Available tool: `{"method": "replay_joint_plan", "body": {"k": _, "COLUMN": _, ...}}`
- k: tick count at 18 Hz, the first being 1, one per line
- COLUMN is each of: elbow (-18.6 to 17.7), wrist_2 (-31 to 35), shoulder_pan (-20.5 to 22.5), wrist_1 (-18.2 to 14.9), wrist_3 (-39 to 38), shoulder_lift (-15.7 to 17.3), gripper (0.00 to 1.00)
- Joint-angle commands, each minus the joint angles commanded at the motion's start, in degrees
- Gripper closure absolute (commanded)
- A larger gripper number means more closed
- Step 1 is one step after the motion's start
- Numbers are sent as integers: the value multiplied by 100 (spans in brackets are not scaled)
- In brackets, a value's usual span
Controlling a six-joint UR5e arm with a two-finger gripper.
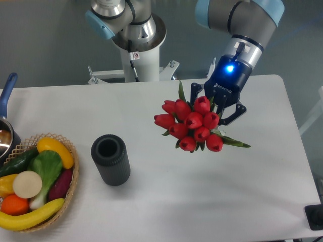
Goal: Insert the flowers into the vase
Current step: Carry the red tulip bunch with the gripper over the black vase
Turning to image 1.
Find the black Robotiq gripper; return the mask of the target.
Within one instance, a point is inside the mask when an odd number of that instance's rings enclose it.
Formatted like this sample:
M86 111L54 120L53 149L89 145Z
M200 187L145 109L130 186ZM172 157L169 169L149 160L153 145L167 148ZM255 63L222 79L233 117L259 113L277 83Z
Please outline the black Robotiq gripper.
M207 98L213 98L217 112L236 104L235 111L229 117L220 118L219 126L228 126L242 116L247 108L240 101L240 93L247 82L252 68L243 62L223 55L211 77L204 83L192 83L190 104L193 106L198 94L204 89Z

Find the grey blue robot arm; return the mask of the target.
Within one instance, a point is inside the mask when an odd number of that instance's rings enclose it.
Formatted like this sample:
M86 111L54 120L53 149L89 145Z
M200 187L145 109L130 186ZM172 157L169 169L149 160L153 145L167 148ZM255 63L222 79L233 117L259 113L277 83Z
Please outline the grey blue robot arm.
M217 113L235 106L221 118L229 125L246 112L240 93L266 48L284 13L282 1L198 1L199 25L231 35L224 54L208 73L203 85L192 84L191 101L204 92L213 99ZM92 1L85 14L89 26L120 50L126 82L159 81L159 48L166 38L162 19L151 10L150 1Z

